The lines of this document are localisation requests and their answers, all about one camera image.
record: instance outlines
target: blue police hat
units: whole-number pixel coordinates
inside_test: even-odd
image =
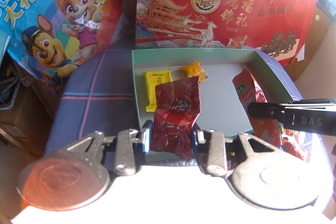
[[[32,45],[39,33],[41,33],[41,30],[37,26],[30,26],[22,32],[22,43],[26,47],[27,53],[31,56],[33,56]]]

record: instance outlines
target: cartoon dog with police hat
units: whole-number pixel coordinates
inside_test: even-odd
[[[53,34],[52,23],[42,15],[37,16],[37,26],[28,27],[22,32],[22,43],[30,56],[47,69],[54,69],[54,75],[47,71],[42,74],[53,80],[56,86],[66,83],[72,72],[78,67],[67,58],[63,45]]]

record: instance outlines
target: yellow snack package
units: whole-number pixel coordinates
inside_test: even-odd
[[[180,70],[184,70],[187,73],[187,77],[198,76],[199,82],[204,82],[208,78],[205,71],[201,68],[201,63],[199,61],[180,67]]]
[[[158,70],[143,72],[146,79],[146,89],[149,105],[146,106],[147,112],[154,112],[156,109],[155,87],[157,85],[172,82],[170,70]]]

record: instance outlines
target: yellow wrapper with wavy lines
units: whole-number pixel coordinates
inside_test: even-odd
[[[157,70],[143,72],[146,79],[146,89],[149,105],[146,106],[147,112],[154,112],[156,109],[156,93],[155,87],[157,85],[172,82],[170,70]]]

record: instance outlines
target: red snack package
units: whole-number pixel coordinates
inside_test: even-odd
[[[198,76],[158,85],[156,102],[150,149],[190,160],[191,130],[201,113]]]
[[[282,148],[287,153],[290,153],[301,160],[308,161],[310,155],[300,142],[297,131],[283,128],[282,137]]]
[[[243,71],[237,75],[232,82],[254,129],[255,135],[276,147],[282,146],[280,126],[276,120],[254,118],[247,112],[247,107],[252,102],[267,103],[266,97],[258,82],[248,69],[244,67]]]

